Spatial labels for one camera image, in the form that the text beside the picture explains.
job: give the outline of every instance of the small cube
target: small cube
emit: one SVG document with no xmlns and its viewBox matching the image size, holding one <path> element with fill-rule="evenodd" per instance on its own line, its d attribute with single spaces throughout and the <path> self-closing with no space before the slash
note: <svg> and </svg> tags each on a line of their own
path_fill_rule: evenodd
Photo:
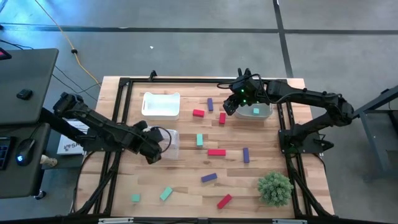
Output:
<svg viewBox="0 0 398 224">
<path fill-rule="evenodd" d="M 197 134 L 197 146 L 203 146 L 203 135 Z"/>
<path fill-rule="evenodd" d="M 160 199 L 165 201 L 167 199 L 167 197 L 169 197 L 169 195 L 172 192 L 173 192 L 173 189 L 171 187 L 166 187 L 166 189 L 164 189 L 163 193 L 160 195 Z"/>
<path fill-rule="evenodd" d="M 205 111 L 203 110 L 193 110 L 193 115 L 197 117 L 205 117 Z"/>
<path fill-rule="evenodd" d="M 207 107 L 209 108 L 209 111 L 213 111 L 213 99 L 207 98 Z"/>
<path fill-rule="evenodd" d="M 209 174 L 209 175 L 206 175 L 204 177 L 201 177 L 201 182 L 204 183 L 204 182 L 208 182 L 208 181 L 211 181 L 211 180 L 214 180 L 214 179 L 217 179 L 217 174 L 216 173 Z"/>
<path fill-rule="evenodd" d="M 260 109 L 259 108 L 253 108 L 253 114 L 259 115 L 260 114 Z"/>
<path fill-rule="evenodd" d="M 250 162 L 249 149 L 246 148 L 246 147 L 243 148 L 243 162 L 244 163 L 249 163 Z"/>
<path fill-rule="evenodd" d="M 230 194 L 226 195 L 220 202 L 218 202 L 218 209 L 222 209 L 231 199 L 232 196 L 230 196 Z"/>
<path fill-rule="evenodd" d="M 132 202 L 139 202 L 139 198 L 140 198 L 140 195 L 139 195 L 139 194 L 133 194 L 133 195 L 131 196 L 131 201 L 132 201 Z"/>
<path fill-rule="evenodd" d="M 209 149 L 207 150 L 208 156 L 225 156 L 226 150 L 225 149 Z"/>
<path fill-rule="evenodd" d="M 219 123 L 220 124 L 225 124 L 225 117 L 226 117 L 226 113 L 220 113 L 220 120 Z"/>
</svg>

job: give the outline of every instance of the red rectangular block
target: red rectangular block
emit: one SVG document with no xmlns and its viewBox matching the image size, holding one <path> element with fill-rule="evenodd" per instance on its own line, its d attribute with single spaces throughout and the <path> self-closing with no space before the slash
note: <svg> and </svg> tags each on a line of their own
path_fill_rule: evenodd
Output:
<svg viewBox="0 0 398 224">
<path fill-rule="evenodd" d="M 220 120 L 219 120 L 220 124 L 225 124 L 225 117 L 226 113 L 220 113 Z"/>
<path fill-rule="evenodd" d="M 203 111 L 203 110 L 193 110 L 193 115 L 202 118 L 202 117 L 205 116 L 205 111 Z"/>
<path fill-rule="evenodd" d="M 225 149 L 209 149 L 207 150 L 208 156 L 225 156 L 226 150 Z"/>
<path fill-rule="evenodd" d="M 218 202 L 218 209 L 222 209 L 231 199 L 232 196 L 230 196 L 230 194 L 226 195 L 220 202 Z"/>
</svg>

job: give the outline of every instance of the white plastic container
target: white plastic container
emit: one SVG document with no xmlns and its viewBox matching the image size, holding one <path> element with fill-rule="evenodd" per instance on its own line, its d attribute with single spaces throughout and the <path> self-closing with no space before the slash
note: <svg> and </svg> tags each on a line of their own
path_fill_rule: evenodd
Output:
<svg viewBox="0 0 398 224">
<path fill-rule="evenodd" d="M 260 110 L 259 114 L 254 114 L 253 109 L 257 108 Z M 272 114 L 272 104 L 266 105 L 265 103 L 256 103 L 251 106 L 244 105 L 240 106 L 235 111 L 235 116 L 240 119 L 255 119 L 265 120 Z"/>
<path fill-rule="evenodd" d="M 171 95 L 145 93 L 142 115 L 152 120 L 176 120 L 180 116 L 180 94 Z"/>
<path fill-rule="evenodd" d="M 170 136 L 167 134 L 163 129 L 160 129 L 160 133 L 163 136 L 163 140 L 159 143 L 161 148 L 164 150 L 167 145 L 169 145 L 170 141 Z M 178 134 L 178 131 L 168 129 L 170 135 L 172 136 L 172 142 L 170 144 L 170 147 L 162 153 L 162 159 L 173 159 L 177 160 L 178 159 L 178 151 L 180 149 L 180 135 Z"/>
</svg>

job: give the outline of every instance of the teal block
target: teal block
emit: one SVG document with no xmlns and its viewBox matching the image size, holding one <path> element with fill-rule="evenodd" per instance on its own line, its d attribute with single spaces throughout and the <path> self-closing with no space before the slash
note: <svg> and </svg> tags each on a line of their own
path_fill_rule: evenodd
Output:
<svg viewBox="0 0 398 224">
<path fill-rule="evenodd" d="M 203 146 L 203 135 L 197 134 L 197 146 Z"/>
<path fill-rule="evenodd" d="M 160 195 L 160 198 L 165 201 L 167 197 L 173 192 L 173 189 L 171 187 L 166 187 L 164 189 L 163 193 Z"/>
<path fill-rule="evenodd" d="M 140 198 L 139 194 L 134 194 L 134 195 L 131 196 L 131 201 L 132 202 L 139 202 L 139 198 Z"/>
<path fill-rule="evenodd" d="M 253 108 L 253 113 L 254 114 L 260 114 L 260 109 L 259 108 Z"/>
</svg>

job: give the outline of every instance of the wooden table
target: wooden table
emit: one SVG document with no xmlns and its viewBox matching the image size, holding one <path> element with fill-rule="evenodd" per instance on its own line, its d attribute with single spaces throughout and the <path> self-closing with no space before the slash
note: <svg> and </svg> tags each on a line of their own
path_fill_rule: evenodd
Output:
<svg viewBox="0 0 398 224">
<path fill-rule="evenodd" d="M 120 77 L 104 77 L 96 111 L 111 119 Z M 288 79 L 289 85 L 304 88 L 301 78 Z M 275 208 L 259 201 L 257 180 L 272 170 L 287 175 L 284 156 L 280 153 L 277 131 L 279 119 L 276 105 L 272 116 L 265 121 L 248 121 L 228 116 L 225 125 L 218 124 L 223 101 L 231 94 L 209 83 L 135 83 L 132 89 L 127 124 L 142 119 L 142 97 L 145 92 L 181 95 L 180 117 L 177 121 L 149 121 L 175 129 L 180 134 L 179 160 L 162 159 L 148 165 L 145 158 L 132 152 L 123 153 L 113 201 L 112 216 L 129 217 L 223 217 L 223 218 L 293 218 L 292 203 Z M 207 110 L 206 99 L 212 97 L 214 111 Z M 124 102 L 121 102 L 118 122 Z M 295 121 L 312 119 L 310 107 L 292 103 Z M 204 118 L 192 116 L 193 109 L 205 110 Z M 196 147 L 196 135 L 203 134 L 204 146 Z M 243 163 L 242 148 L 248 147 L 250 163 Z M 207 149 L 226 149 L 226 157 L 209 158 Z M 80 177 L 76 207 L 90 197 L 100 179 L 104 153 L 97 152 L 86 162 Z M 307 184 L 314 196 L 330 213 L 331 198 L 322 163 L 311 154 L 303 154 Z M 217 173 L 216 182 L 201 183 L 204 175 Z M 173 193 L 165 201 L 159 198 L 170 186 Z M 105 190 L 103 206 L 108 190 Z M 132 194 L 141 194 L 139 203 L 131 202 Z M 232 201 L 222 210 L 216 204 L 226 195 Z M 304 212 L 302 193 L 298 190 L 300 208 Z"/>
</svg>

